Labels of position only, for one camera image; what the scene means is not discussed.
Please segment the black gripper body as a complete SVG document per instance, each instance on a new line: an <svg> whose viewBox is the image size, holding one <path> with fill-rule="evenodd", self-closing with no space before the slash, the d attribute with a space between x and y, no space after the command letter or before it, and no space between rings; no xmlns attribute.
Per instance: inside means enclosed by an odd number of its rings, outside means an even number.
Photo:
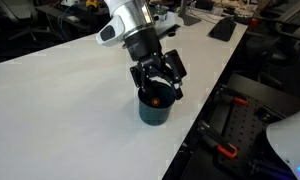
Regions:
<svg viewBox="0 0 300 180"><path fill-rule="evenodd" d="M144 79L159 77L170 84L179 82L186 75L186 69L176 50L171 50L164 55L155 52L144 59L140 59L135 66L130 68L135 85L140 88Z"/></svg>

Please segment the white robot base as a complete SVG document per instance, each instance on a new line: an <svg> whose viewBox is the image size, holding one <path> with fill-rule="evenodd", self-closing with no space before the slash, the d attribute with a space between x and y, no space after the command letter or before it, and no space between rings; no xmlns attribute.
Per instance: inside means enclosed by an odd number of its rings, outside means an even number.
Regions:
<svg viewBox="0 0 300 180"><path fill-rule="evenodd" d="M266 137L274 152L300 180L300 111L271 123L266 128Z"/></svg>

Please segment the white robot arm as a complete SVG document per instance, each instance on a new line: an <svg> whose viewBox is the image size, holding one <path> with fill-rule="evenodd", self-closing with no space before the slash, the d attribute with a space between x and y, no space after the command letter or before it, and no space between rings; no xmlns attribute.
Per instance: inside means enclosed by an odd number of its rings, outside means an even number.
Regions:
<svg viewBox="0 0 300 180"><path fill-rule="evenodd" d="M104 0L110 21L96 34L96 41L111 47L123 42L135 66L130 68L135 85L150 93L154 77L169 84L176 100L183 97L182 79L187 75L176 50L162 53L156 23L146 0Z"/></svg>

